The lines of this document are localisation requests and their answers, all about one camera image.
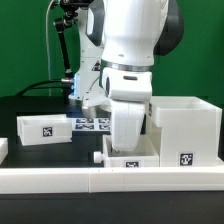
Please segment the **white box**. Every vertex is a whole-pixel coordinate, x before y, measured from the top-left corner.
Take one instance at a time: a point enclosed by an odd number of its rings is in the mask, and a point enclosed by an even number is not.
[[[146,135],[140,136],[135,151],[111,151],[111,136],[103,136],[104,167],[158,167],[159,156]]]
[[[216,166],[222,110],[196,97],[152,97],[150,138],[162,167]]]
[[[7,138],[0,138],[0,164],[3,162],[8,154],[8,140]]]
[[[72,141],[72,122],[66,115],[18,117],[17,126],[24,146]]]

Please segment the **green wall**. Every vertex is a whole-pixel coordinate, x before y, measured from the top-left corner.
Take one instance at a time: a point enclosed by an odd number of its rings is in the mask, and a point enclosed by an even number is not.
[[[0,96],[13,95],[32,83],[46,80],[45,13],[48,0],[17,0],[0,7]],[[224,1],[179,0],[185,21],[180,45],[166,57],[156,57],[153,94],[199,96],[224,104]],[[50,14],[53,78],[64,76],[56,31],[51,25],[61,15]],[[66,31],[74,70],[79,66],[75,28]]]

